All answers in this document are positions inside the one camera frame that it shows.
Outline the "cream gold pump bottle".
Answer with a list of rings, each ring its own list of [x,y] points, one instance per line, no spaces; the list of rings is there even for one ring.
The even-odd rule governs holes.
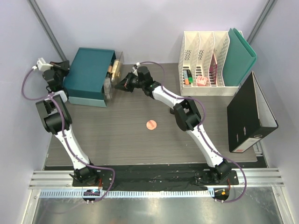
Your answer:
[[[112,74],[111,74],[111,82],[113,82],[115,80],[115,77],[116,77],[116,73],[118,71],[118,66],[119,66],[119,63],[120,63],[120,60],[119,59],[116,59],[113,63],[113,66],[112,66]]]

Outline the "clear smoky drawer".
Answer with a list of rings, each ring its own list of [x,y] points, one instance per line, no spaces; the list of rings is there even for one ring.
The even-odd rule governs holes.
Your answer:
[[[109,101],[113,98],[114,88],[118,84],[118,80],[121,76],[121,69],[123,65],[123,52],[116,51],[115,59],[110,63],[107,74],[103,84],[103,90],[105,94],[105,100]]]

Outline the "teal drawer organizer box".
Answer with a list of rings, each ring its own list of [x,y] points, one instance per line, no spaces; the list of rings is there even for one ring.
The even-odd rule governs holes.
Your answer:
[[[110,49],[79,48],[64,79],[68,101],[73,105],[107,107],[104,81],[108,68],[116,59]]]

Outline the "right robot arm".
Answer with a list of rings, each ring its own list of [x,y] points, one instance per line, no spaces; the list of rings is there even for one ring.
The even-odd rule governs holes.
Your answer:
[[[175,121],[179,129],[191,136],[204,155],[210,169],[210,176],[214,183],[224,183],[231,172],[231,166],[226,158],[219,153],[209,139],[203,127],[203,118],[192,97],[181,97],[164,88],[155,81],[146,66],[137,68],[115,85],[121,91],[133,92],[142,89],[144,94],[158,100],[173,110]]]

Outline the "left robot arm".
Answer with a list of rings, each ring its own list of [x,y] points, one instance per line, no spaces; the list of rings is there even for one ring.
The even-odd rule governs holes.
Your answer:
[[[95,186],[100,179],[100,175],[88,156],[83,152],[72,130],[72,119],[65,103],[69,99],[67,89],[64,87],[64,78],[69,74],[70,63],[68,60],[60,63],[47,63],[43,58],[39,58],[36,68],[43,74],[42,77],[47,82],[46,89],[48,96],[36,102],[36,108],[45,130],[55,136],[64,146],[70,157],[74,172],[71,174],[73,180]]]

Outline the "clear blue label bottle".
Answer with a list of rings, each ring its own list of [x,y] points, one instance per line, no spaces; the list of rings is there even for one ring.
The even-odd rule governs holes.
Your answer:
[[[105,78],[103,87],[106,98],[111,99],[111,80],[109,77]]]

